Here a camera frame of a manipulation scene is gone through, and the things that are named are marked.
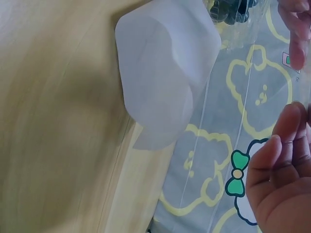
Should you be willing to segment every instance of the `dark beads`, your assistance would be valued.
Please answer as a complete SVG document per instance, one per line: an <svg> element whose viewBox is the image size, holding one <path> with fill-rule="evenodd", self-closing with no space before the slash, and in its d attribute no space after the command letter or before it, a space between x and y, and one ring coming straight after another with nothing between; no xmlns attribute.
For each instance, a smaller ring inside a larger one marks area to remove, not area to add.
<svg viewBox="0 0 311 233"><path fill-rule="evenodd" d="M249 0L248 7L252 8L258 4L258 0Z"/></svg>
<svg viewBox="0 0 311 233"><path fill-rule="evenodd" d="M223 22L229 15L229 5L225 2L215 1L209 12L214 21Z"/></svg>
<svg viewBox="0 0 311 233"><path fill-rule="evenodd" d="M259 0L216 0L210 9L210 16L215 22L228 25L245 23L249 19L248 8L256 6Z"/></svg>
<svg viewBox="0 0 311 233"><path fill-rule="evenodd" d="M228 25L234 25L235 24L234 17L232 17L232 15L228 15L228 17L225 19L225 23Z"/></svg>

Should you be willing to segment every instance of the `wooden table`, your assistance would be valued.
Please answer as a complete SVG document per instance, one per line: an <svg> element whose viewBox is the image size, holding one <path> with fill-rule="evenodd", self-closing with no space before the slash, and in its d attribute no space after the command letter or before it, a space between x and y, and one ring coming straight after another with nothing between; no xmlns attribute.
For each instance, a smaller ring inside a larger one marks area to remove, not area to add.
<svg viewBox="0 0 311 233"><path fill-rule="evenodd" d="M132 145L114 27L138 0L0 1L1 233L143 233L174 145Z"/></svg>

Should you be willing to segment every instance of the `plastic packaging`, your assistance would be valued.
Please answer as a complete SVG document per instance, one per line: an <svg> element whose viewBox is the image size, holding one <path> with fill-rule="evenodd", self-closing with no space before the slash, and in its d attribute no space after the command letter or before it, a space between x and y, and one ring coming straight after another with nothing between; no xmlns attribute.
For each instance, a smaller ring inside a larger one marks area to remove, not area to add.
<svg viewBox="0 0 311 233"><path fill-rule="evenodd" d="M124 15L115 32L125 107L143 126L134 147L162 149L190 121L219 33L201 0L153 0Z"/></svg>
<svg viewBox="0 0 311 233"><path fill-rule="evenodd" d="M231 50L253 44L270 0L203 0L223 45Z"/></svg>
<svg viewBox="0 0 311 233"><path fill-rule="evenodd" d="M299 77L300 101L308 109L311 101L311 45L309 44L308 55Z"/></svg>

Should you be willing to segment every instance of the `hand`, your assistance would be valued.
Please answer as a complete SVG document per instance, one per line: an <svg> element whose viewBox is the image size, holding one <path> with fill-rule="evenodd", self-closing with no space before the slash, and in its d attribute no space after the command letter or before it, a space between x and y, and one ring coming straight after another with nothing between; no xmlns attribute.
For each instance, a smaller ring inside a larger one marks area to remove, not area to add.
<svg viewBox="0 0 311 233"><path fill-rule="evenodd" d="M291 32L290 60L293 69L300 70L307 55L311 39L310 6L308 0L278 0L278 12Z"/></svg>
<svg viewBox="0 0 311 233"><path fill-rule="evenodd" d="M246 195L264 233L310 232L310 146L304 106L287 105L248 165Z"/></svg>

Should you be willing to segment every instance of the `green bow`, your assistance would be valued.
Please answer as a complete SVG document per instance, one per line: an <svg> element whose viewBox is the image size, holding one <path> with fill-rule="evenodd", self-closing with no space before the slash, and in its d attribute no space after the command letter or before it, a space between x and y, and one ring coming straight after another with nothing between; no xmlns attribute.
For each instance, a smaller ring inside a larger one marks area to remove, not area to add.
<svg viewBox="0 0 311 233"><path fill-rule="evenodd" d="M244 197L245 186L243 183L244 170L247 168L250 157L239 150L231 154L233 169L232 177L225 184L225 191L229 196Z"/></svg>

